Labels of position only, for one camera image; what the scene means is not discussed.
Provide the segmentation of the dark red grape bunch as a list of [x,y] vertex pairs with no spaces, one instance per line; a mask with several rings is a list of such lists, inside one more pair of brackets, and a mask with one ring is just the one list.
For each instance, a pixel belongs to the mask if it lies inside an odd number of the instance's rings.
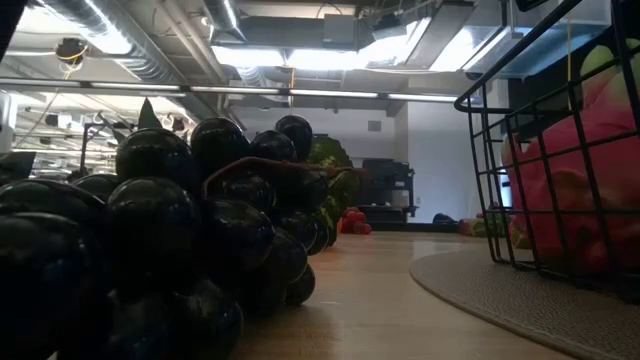
[[371,231],[366,214],[357,207],[347,208],[338,222],[338,232],[341,234],[368,235]]

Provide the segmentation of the long red vegetable green end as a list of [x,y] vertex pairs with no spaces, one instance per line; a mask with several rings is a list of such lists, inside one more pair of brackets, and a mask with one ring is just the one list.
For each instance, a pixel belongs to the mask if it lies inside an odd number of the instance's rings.
[[461,235],[469,237],[485,237],[486,228],[483,218],[461,219],[458,223],[458,230]]

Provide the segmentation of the black grape bunch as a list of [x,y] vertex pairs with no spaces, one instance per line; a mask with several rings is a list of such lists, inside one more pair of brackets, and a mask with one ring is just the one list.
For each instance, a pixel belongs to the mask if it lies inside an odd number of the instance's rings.
[[111,174],[0,186],[0,360],[227,360],[306,302],[359,173],[287,115],[126,134]]

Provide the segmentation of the pink dragon fruit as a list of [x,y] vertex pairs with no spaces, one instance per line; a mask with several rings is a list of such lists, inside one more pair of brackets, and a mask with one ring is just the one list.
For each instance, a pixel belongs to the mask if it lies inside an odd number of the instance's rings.
[[551,268],[604,273],[616,260],[640,271],[640,137],[621,68],[585,80],[582,93],[581,131],[567,117],[525,149],[504,141],[514,221]]

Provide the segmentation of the black wire basket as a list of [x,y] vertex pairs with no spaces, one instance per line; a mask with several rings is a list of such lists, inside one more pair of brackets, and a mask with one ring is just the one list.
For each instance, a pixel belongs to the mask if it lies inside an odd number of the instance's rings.
[[455,107],[468,116],[474,172],[479,189],[482,213],[488,212],[492,202],[500,204],[498,212],[505,225],[505,236],[487,236],[493,261],[515,269],[534,271],[541,276],[563,280],[587,289],[613,293],[622,300],[640,304],[640,271],[622,270],[616,260],[609,262],[604,273],[576,274],[570,266],[561,270],[543,264],[535,247],[528,246],[522,230],[514,221],[516,210],[512,204],[511,183],[507,167],[501,160],[501,147],[506,140],[516,140],[525,149],[532,141],[540,140],[545,130],[557,122],[573,117],[576,129],[583,129],[580,112],[583,108],[582,84],[585,80],[613,67],[620,67],[636,128],[640,137],[640,40],[627,35],[624,8],[640,0],[609,0],[611,7],[613,47],[597,46],[585,56],[578,77],[569,77],[557,89],[567,101],[565,108],[548,110],[545,98],[538,97],[515,109],[475,106],[469,94],[461,95]]

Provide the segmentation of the black equipment rack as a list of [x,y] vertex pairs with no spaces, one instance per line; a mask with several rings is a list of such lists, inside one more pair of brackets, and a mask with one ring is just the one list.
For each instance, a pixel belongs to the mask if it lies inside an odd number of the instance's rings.
[[364,177],[356,206],[373,223],[406,224],[414,217],[414,170],[407,162],[364,159]]

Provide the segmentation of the long horizontal light bar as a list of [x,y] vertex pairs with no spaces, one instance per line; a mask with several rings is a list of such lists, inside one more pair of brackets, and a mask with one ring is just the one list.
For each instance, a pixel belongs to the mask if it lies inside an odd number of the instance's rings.
[[453,103],[452,95],[388,93],[300,88],[192,86],[156,83],[101,82],[87,80],[56,80],[43,78],[0,77],[0,88],[11,90],[34,89],[80,94],[126,94],[140,96],[184,97],[187,94],[266,95],[285,97],[325,97],[339,99],[403,101],[425,103]]

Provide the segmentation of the pink grape bunch green leaf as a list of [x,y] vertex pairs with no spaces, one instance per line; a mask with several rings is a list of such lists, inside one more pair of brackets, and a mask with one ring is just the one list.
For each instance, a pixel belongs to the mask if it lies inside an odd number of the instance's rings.
[[498,212],[500,204],[492,202],[486,214],[479,212],[474,218],[472,230],[476,237],[505,236],[505,225],[502,215]]

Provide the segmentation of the round beige placemat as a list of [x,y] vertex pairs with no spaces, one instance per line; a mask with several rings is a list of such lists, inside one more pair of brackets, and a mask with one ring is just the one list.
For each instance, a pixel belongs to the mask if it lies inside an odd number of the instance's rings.
[[412,278],[449,304],[586,360],[640,360],[640,305],[490,261],[482,251],[427,255]]

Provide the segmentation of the dark flat monitor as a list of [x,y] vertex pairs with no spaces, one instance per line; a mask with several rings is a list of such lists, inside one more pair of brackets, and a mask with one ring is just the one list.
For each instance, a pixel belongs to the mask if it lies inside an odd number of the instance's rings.
[[32,171],[35,152],[0,153],[0,186],[27,179]]

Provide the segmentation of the black aluminium table frame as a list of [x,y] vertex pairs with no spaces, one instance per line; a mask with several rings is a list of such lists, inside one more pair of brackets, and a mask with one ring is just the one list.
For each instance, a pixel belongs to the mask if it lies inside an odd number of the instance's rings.
[[394,223],[371,222],[373,231],[380,232],[423,232],[423,233],[458,233],[459,223]]

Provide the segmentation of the grey rectangular duct box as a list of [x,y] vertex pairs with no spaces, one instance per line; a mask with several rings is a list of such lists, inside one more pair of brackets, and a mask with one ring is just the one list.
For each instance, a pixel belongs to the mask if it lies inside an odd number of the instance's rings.
[[357,43],[357,22],[352,15],[325,14],[323,47],[353,51]]

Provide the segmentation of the small round silver duct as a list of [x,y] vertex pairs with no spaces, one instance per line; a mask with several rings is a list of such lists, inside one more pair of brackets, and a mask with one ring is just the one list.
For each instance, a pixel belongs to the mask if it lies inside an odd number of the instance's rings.
[[234,0],[202,0],[210,24],[216,31],[226,33],[241,42],[246,37],[241,31],[240,18]]

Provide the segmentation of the wide flat silver duct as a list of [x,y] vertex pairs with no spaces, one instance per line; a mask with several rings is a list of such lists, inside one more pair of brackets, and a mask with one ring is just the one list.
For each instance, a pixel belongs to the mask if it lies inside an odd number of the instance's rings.
[[401,0],[371,20],[371,42],[358,54],[371,66],[427,70],[462,30],[477,7],[477,0]]

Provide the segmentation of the large round silver duct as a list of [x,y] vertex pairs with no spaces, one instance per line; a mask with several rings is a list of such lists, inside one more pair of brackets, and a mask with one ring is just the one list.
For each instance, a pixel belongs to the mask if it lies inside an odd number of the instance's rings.
[[113,57],[146,83],[185,84],[170,62],[120,0],[35,0],[54,16],[74,25],[92,47]]

